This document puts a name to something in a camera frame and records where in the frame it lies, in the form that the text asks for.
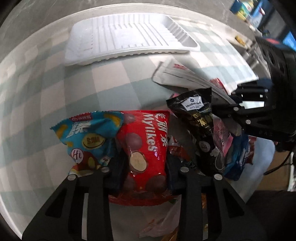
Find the red Mylikes chocolate bag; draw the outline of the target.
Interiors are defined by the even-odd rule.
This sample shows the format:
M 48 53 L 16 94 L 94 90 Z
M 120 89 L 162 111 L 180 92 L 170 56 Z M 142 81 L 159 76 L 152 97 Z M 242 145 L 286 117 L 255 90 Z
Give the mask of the red Mylikes chocolate bag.
M 127 154 L 129 171 L 111 203 L 155 206 L 175 198 L 168 187 L 166 160 L 170 113 L 167 110 L 124 110 L 116 141 Z

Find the pink snack packet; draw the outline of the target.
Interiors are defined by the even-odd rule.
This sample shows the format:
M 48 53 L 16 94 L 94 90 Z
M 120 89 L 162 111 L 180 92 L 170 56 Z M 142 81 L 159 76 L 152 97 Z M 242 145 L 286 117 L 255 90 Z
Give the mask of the pink snack packet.
M 224 122 L 217 116 L 213 115 L 213 140 L 216 147 L 221 151 L 224 157 L 226 157 L 227 152 L 229 151 L 233 137 L 229 130 L 224 125 Z

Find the white red snack bag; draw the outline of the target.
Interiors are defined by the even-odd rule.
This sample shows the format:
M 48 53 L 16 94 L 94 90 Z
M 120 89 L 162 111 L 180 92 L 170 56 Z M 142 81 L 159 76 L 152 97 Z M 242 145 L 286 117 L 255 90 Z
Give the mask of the white red snack bag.
M 213 104 L 232 105 L 235 103 L 219 78 L 206 80 L 173 57 L 158 65 L 152 76 L 152 81 L 160 85 L 186 88 L 188 90 L 211 88 Z

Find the green white checkered tablecloth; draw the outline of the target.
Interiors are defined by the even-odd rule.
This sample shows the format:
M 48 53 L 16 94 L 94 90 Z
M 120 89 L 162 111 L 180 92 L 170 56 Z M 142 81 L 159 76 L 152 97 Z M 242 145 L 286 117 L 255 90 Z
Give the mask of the green white checkered tablecloth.
M 178 21 L 201 46 L 200 52 L 174 57 L 203 78 L 220 78 L 226 89 L 255 78 L 241 55 L 211 25 Z M 70 30 L 15 52 L 1 63 L 1 214 L 21 237 L 37 211 L 73 166 L 67 148 L 50 130 L 59 121 L 96 110 L 165 109 L 166 99 L 183 89 L 152 81 L 160 62 L 171 55 L 133 55 L 86 66 L 63 64 Z M 254 165 L 246 165 L 234 189 L 247 201 L 273 160 L 275 146 L 258 138 Z M 125 207 L 111 204 L 114 240 L 138 238 L 171 204 Z

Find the white plastic tray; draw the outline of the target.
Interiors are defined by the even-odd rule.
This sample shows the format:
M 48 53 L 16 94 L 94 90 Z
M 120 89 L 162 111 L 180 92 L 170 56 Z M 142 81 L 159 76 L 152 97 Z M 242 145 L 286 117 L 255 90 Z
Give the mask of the white plastic tray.
M 97 16 L 73 25 L 65 66 L 89 65 L 112 58 L 199 51 L 200 45 L 170 16 L 122 13 Z

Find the blue white snack packet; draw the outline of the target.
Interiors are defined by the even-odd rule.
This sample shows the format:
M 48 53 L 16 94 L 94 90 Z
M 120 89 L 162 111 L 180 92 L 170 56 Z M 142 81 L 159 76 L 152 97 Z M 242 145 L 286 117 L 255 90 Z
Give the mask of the blue white snack packet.
M 249 136 L 242 133 L 234 137 L 226 154 L 225 168 L 222 174 L 225 178 L 238 181 L 245 167 L 246 154 L 249 151 Z

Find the black gold snack packet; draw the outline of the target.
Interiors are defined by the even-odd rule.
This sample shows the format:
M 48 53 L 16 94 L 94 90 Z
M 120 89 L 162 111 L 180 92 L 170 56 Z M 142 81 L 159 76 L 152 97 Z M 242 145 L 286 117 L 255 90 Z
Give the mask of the black gold snack packet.
M 220 151 L 213 140 L 212 89 L 200 88 L 166 100 L 167 107 L 189 131 L 195 146 L 195 162 L 205 175 L 218 173 L 215 162 Z

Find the blue yellow snack bag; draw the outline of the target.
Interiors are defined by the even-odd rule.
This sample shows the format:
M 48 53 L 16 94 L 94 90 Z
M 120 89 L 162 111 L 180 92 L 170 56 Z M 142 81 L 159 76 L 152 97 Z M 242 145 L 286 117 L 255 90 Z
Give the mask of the blue yellow snack bag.
M 81 177 L 106 167 L 116 153 L 115 137 L 123 122 L 121 111 L 94 111 L 64 119 L 51 127 L 74 161 L 69 174 Z

